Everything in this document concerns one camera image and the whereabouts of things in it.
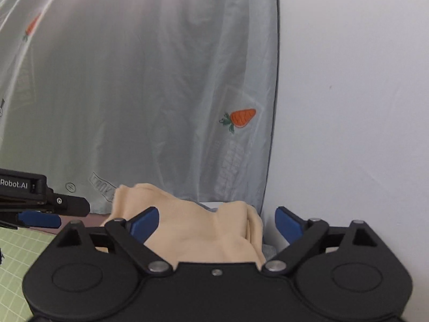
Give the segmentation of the beige fleece pants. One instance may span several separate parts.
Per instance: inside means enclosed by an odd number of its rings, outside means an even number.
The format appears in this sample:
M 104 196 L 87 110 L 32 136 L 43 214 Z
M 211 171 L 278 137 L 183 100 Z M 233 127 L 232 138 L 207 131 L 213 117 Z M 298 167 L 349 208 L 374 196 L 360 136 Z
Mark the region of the beige fleece pants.
M 173 268 L 180 262 L 253 262 L 261 268 L 263 223 L 253 206 L 243 201 L 221 204 L 217 211 L 174 197 L 148 183 L 116 189 L 109 222 L 130 220 L 154 206 L 159 225 L 145 246 Z

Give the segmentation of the green grid cutting mat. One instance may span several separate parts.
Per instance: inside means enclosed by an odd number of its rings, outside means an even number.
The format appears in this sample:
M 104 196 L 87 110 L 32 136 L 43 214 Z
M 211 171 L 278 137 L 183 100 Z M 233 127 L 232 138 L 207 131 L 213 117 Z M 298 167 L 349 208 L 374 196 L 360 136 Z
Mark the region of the green grid cutting mat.
M 1 229 L 0 318 L 27 321 L 32 313 L 23 296 L 23 276 L 54 236 L 37 230 Z

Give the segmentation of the folded grey garment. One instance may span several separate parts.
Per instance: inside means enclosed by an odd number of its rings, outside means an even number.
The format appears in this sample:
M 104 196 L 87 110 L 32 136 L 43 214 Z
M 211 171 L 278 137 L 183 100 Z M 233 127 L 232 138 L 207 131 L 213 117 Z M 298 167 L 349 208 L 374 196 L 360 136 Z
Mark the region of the folded grey garment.
M 200 207 L 204 208 L 206 211 L 216 212 L 218 207 L 223 204 L 223 202 L 206 202 L 206 203 L 197 203 Z M 277 255 L 277 250 L 274 246 L 262 243 L 262 253 L 266 260 L 273 259 Z

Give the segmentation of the grey carrot-print sheet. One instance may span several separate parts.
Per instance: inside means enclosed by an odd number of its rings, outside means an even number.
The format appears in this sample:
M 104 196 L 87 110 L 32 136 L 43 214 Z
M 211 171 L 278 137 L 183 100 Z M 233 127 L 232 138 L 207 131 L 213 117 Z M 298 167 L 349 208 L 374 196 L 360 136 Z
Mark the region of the grey carrot-print sheet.
M 260 208 L 278 52 L 278 0 L 1 0 L 1 167 Z

